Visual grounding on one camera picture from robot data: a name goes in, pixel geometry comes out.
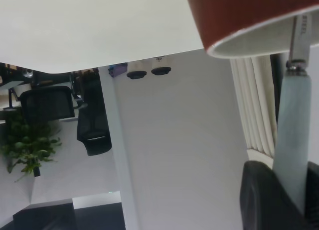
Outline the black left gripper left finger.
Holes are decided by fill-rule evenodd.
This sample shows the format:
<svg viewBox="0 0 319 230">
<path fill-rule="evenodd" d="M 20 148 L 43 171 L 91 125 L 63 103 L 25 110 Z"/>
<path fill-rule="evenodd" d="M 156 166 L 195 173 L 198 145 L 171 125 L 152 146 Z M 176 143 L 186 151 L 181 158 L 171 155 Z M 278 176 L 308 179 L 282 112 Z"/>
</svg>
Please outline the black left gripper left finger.
<svg viewBox="0 0 319 230">
<path fill-rule="evenodd" d="M 243 167 L 240 210 L 244 230 L 304 230 L 306 221 L 264 163 Z"/>
</svg>

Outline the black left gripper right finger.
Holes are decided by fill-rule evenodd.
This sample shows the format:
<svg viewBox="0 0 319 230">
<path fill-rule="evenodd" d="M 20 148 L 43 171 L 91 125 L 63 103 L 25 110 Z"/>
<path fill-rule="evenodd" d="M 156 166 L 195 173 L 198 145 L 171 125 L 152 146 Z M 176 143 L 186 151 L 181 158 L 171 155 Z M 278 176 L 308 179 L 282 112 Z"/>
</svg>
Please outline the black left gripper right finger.
<svg viewBox="0 0 319 230">
<path fill-rule="evenodd" d="M 315 230 L 319 229 L 319 166 L 313 162 L 308 162 L 305 218 Z"/>
</svg>

